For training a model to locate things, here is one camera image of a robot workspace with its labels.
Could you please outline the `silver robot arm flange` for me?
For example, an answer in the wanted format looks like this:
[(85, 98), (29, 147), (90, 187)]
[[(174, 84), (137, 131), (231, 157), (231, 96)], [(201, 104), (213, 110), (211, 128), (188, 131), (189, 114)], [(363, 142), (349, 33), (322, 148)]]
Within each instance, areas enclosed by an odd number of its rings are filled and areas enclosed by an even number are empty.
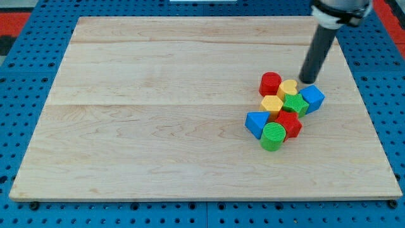
[(312, 15), (319, 25), (338, 30), (343, 25), (358, 27), (373, 9), (372, 0), (312, 0)]

